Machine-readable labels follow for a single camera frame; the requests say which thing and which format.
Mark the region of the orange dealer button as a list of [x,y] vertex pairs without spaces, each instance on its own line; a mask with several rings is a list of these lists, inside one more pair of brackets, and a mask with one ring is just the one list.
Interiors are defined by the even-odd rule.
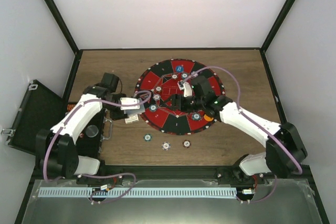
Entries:
[[210,117],[208,115],[204,115],[204,120],[207,121],[207,122],[211,122],[214,118],[213,117]]

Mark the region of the blue small blind button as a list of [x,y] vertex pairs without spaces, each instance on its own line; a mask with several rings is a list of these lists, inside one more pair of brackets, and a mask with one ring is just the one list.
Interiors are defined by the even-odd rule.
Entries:
[[178,65],[175,67],[175,71],[178,73],[181,73],[184,71],[184,67],[182,65]]

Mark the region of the green blue 50 chip stack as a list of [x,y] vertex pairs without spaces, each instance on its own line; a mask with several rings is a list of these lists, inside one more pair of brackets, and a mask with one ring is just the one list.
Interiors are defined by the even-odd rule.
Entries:
[[146,142],[149,142],[152,139],[152,135],[151,134],[146,134],[143,138]]

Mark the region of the orange blue 10 chip stack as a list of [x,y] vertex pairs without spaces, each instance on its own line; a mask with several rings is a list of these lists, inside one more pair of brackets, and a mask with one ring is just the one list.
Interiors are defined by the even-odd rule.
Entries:
[[163,142],[163,143],[162,143],[162,149],[163,149],[163,150],[167,151],[167,150],[169,150],[170,148],[171,148],[171,145],[170,145],[169,142]]

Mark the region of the blue backed card deck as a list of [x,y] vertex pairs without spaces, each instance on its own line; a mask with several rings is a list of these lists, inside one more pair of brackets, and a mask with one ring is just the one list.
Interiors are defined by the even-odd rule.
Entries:
[[[126,105],[138,104],[141,101],[142,101],[141,99],[126,98]],[[143,104],[137,105],[137,106],[130,106],[124,110],[124,114],[126,118],[129,118],[130,116],[134,116],[137,114],[141,114],[143,112],[145,112],[145,107]]]

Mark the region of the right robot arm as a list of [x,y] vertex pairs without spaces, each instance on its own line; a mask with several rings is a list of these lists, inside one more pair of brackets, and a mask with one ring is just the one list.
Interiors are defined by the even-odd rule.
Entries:
[[301,175],[302,161],[307,151],[296,127],[287,122],[279,124],[263,119],[241,107],[225,95],[205,97],[175,94],[170,97],[171,108],[182,112],[201,110],[207,116],[231,125],[259,142],[265,151],[243,157],[233,170],[233,177],[244,184],[252,175],[273,173],[279,178]]

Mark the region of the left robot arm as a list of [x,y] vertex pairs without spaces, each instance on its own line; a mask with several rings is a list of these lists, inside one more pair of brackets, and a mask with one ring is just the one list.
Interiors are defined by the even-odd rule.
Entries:
[[74,108],[50,130],[40,130],[36,136],[36,165],[43,179],[69,178],[73,175],[88,175],[95,184],[102,184],[107,170],[97,158],[79,155],[76,149],[80,134],[96,114],[103,109],[116,111],[124,116],[127,95],[112,93],[110,88],[88,86]]

